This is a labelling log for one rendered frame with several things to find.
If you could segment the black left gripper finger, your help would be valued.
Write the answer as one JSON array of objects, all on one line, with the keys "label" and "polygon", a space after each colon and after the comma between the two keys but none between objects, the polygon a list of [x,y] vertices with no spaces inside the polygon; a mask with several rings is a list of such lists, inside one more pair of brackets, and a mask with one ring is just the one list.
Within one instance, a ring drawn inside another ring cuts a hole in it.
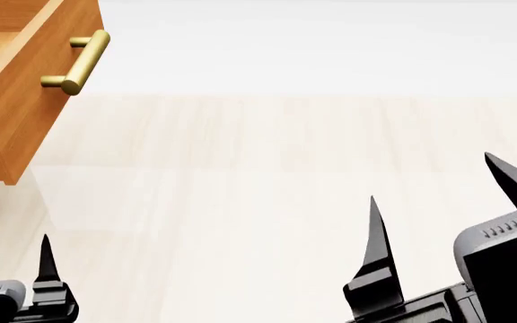
[{"label": "black left gripper finger", "polygon": [[69,288],[57,271],[48,235],[43,236],[39,254],[39,272],[32,290],[34,306],[69,306]]}]

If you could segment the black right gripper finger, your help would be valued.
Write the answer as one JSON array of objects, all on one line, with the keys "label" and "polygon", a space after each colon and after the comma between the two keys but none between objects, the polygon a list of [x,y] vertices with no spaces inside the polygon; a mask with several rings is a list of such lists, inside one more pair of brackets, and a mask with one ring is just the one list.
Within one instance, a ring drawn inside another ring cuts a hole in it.
[{"label": "black right gripper finger", "polygon": [[485,153],[485,162],[497,185],[517,208],[517,167],[492,153]]},{"label": "black right gripper finger", "polygon": [[388,233],[373,197],[364,260],[343,294],[354,317],[369,317],[404,303]]}]

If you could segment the wooden drawer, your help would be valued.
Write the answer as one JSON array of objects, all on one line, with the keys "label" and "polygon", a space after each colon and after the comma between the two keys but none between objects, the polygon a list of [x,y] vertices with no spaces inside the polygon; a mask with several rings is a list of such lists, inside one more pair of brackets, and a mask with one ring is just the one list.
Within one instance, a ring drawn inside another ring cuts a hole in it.
[{"label": "wooden drawer", "polygon": [[98,0],[0,0],[1,182],[18,182],[70,99],[40,78],[66,75],[70,39],[102,28]]}]

